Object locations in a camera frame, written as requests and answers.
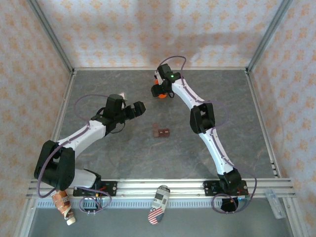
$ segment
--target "patterned wallpaper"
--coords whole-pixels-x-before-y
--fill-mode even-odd
[[[245,67],[281,0],[39,3],[74,67],[155,67],[175,54],[188,67]]]
[[[294,0],[254,71],[265,124],[284,176],[316,237],[316,5]]]
[[[68,72],[25,0],[0,1],[0,236],[13,235]]]

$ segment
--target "white cap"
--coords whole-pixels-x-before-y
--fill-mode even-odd
[[[76,222],[76,219],[75,219],[75,217],[72,217],[72,218],[70,218],[69,220],[67,220],[67,225],[71,225],[71,224],[73,224],[74,222]]]

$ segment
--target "gray floor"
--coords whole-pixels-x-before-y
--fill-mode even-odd
[[[167,209],[157,226],[147,209],[108,209],[97,215],[74,210],[76,223],[67,226],[57,209],[37,209],[29,237],[291,237],[288,220],[277,220],[266,199],[254,199],[234,215],[210,208]]]
[[[226,104],[229,122],[218,129],[226,153],[238,167],[259,178],[274,177],[268,151],[244,71],[184,71],[190,87],[203,99]],[[151,95],[153,71],[79,71],[75,78],[60,138],[84,126],[73,113],[81,96],[124,92],[127,104],[143,101],[146,112],[86,149],[76,160],[77,168],[101,174],[102,178],[214,178],[216,168],[202,140],[191,131],[190,110],[184,102],[157,99]],[[105,106],[106,99],[85,98],[79,104],[82,116],[90,118]],[[216,125],[225,121],[224,109],[214,104]],[[152,125],[169,128],[169,138],[154,138]],[[240,170],[242,177],[252,178]]]

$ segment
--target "american flag shoe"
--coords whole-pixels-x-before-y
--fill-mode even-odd
[[[170,196],[170,189],[166,185],[161,185],[156,192],[152,207],[148,214],[148,220],[153,225],[161,222],[167,202]]]

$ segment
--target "orange motor part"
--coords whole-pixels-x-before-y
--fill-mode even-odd
[[[158,79],[155,80],[155,85],[157,85],[157,84],[159,84]],[[166,97],[167,97],[167,94],[161,94],[161,95],[159,95],[158,97],[159,97],[160,99],[166,98]]]

